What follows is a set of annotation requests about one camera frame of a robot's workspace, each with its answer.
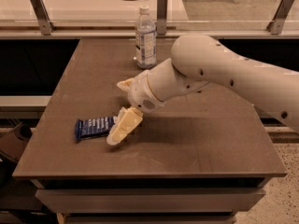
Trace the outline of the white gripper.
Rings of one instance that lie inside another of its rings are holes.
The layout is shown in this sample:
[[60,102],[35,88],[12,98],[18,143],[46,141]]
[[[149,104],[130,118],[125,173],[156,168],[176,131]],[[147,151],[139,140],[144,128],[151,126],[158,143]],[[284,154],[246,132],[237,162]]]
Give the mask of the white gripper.
[[149,73],[149,70],[145,70],[136,77],[117,83],[119,89],[127,92],[127,99],[132,106],[120,110],[107,137],[109,145],[116,146],[133,131],[143,120],[143,113],[150,113],[164,106],[164,102],[156,98],[151,91]]

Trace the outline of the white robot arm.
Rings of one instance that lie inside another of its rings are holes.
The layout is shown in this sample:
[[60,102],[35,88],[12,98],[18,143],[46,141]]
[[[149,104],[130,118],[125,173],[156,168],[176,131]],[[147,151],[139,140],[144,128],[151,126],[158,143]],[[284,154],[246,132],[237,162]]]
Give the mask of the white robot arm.
[[107,142],[117,145],[145,113],[210,83],[236,92],[267,115],[299,131],[298,72],[238,55],[209,35],[186,34],[174,42],[170,58],[118,83],[131,106],[120,110]]

